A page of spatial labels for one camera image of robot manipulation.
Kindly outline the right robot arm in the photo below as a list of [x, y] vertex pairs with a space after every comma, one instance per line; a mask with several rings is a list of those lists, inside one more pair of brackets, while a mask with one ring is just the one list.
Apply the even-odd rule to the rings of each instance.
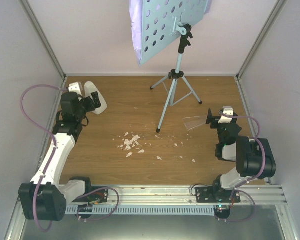
[[235, 162], [235, 168], [219, 175], [211, 186], [193, 186], [190, 193], [197, 203], [239, 203], [239, 187], [255, 180], [272, 178], [277, 171], [269, 141], [259, 136], [242, 136], [238, 119], [240, 116], [232, 107], [223, 107], [218, 116], [208, 111], [206, 124], [217, 131], [219, 140], [215, 156], [220, 161]]

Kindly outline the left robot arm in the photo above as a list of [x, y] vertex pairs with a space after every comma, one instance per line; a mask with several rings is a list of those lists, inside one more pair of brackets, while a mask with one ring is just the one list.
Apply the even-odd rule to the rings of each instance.
[[88, 119], [87, 113], [105, 106], [102, 95], [97, 89], [88, 90], [85, 97], [68, 91], [61, 95], [60, 106], [43, 163], [31, 181], [21, 184], [18, 190], [28, 220], [59, 222], [68, 204], [77, 199], [88, 202], [93, 197], [88, 177], [72, 177], [64, 186], [60, 186], [60, 179], [68, 156], [86, 127], [83, 121]]

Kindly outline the clear metronome front cover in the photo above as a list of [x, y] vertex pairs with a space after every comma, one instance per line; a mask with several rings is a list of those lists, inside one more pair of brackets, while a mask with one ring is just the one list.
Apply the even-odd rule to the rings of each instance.
[[183, 118], [183, 123], [187, 131], [191, 131], [206, 124], [207, 116], [192, 116]]

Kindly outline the white metronome body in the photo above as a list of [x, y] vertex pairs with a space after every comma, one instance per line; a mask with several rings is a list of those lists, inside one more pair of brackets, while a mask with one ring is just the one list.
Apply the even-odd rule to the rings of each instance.
[[93, 111], [93, 113], [96, 114], [96, 115], [102, 114], [107, 109], [108, 104], [107, 104], [105, 98], [103, 97], [103, 95], [101, 94], [101, 92], [96, 87], [96, 85], [93, 82], [91, 82], [91, 81], [87, 81], [84, 84], [84, 91], [85, 91], [85, 96], [86, 97], [91, 97], [91, 93], [92, 92], [98, 92], [99, 99], [100, 99], [100, 102], [101, 102], [101, 107], [100, 108], [96, 108]]

